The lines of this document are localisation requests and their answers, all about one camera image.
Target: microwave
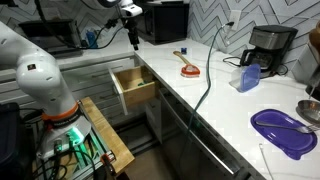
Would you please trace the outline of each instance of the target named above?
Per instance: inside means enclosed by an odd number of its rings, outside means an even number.
[[[189,4],[136,2],[143,13],[136,17],[139,36],[154,44],[164,44],[187,37]]]

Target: kitchen counter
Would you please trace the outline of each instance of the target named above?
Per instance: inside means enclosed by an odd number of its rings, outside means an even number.
[[[180,50],[181,47],[188,48],[185,57],[200,68],[199,78],[188,79],[180,75],[184,63],[172,52]],[[144,43],[135,53],[161,82],[194,108],[207,88],[204,72],[208,52],[209,47],[187,39],[158,46]],[[264,178],[271,179],[260,151],[261,144],[274,179],[320,179],[320,171],[317,168],[317,164],[320,163],[319,145],[303,155],[301,160],[292,160],[262,137],[250,123],[250,118],[255,113],[264,109],[276,109],[304,124],[309,124],[295,111],[300,100],[308,99],[304,91],[306,86],[289,77],[276,76],[261,80],[257,87],[248,92],[239,93],[229,85],[231,73],[236,68],[222,62],[225,57],[229,56],[212,51],[212,88],[198,109],[198,114],[251,164],[252,167],[249,166],[248,170],[253,176],[257,170]],[[238,153],[234,153],[234,156],[241,162]]]

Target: electrical outlet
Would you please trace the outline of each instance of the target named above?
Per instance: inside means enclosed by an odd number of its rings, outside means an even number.
[[[232,26],[232,30],[236,31],[238,29],[238,24],[241,16],[241,11],[239,10],[231,10],[229,22],[234,22],[234,25]]]

